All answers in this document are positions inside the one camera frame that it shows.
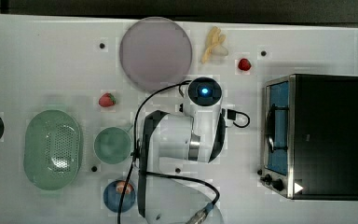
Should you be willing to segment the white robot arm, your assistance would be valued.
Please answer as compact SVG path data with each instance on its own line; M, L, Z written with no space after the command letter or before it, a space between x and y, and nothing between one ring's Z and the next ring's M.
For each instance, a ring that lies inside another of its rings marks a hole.
M180 115L157 110L145 117L137 202L148 224L224 224L217 198L186 186L190 177L165 175L159 167L162 158L196 162L217 158L226 133L222 99L217 81L198 77L186 88Z

